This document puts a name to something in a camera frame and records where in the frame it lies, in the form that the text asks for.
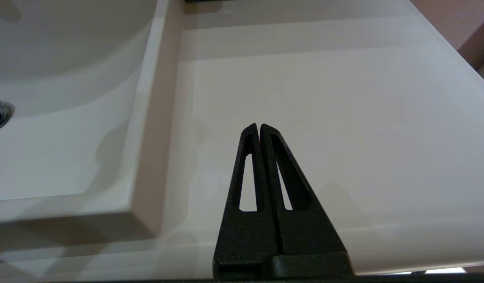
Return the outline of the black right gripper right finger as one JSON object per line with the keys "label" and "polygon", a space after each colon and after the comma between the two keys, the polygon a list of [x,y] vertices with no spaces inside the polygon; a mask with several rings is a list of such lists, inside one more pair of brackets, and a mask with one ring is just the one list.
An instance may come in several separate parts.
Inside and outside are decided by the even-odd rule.
{"label": "black right gripper right finger", "polygon": [[276,224],[277,252],[264,263],[269,276],[353,276],[348,251],[283,135],[262,124],[260,146]]}

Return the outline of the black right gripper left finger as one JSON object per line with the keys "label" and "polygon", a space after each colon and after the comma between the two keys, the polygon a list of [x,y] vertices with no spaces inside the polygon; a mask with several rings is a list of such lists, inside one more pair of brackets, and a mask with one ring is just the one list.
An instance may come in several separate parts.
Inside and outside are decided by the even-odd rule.
{"label": "black right gripper left finger", "polygon": [[[270,169],[269,125],[251,124],[240,134],[232,177],[213,255],[217,281],[250,281],[267,277],[265,262],[278,254],[276,195],[281,190],[278,173]],[[247,157],[252,162],[256,209],[240,208]]]}

